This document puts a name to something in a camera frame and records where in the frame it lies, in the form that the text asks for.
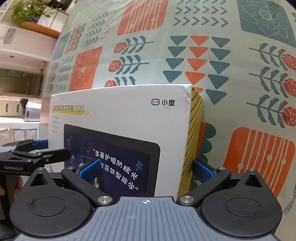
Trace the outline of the person's left hand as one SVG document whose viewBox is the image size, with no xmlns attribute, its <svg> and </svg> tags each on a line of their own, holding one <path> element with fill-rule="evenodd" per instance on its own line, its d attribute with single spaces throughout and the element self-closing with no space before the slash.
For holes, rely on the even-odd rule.
<svg viewBox="0 0 296 241">
<path fill-rule="evenodd" d="M 23 179 L 21 176 L 16 175 L 5 175 L 1 176 L 1 197 L 8 195 L 10 203 L 19 194 L 23 187 Z"/>
</svg>

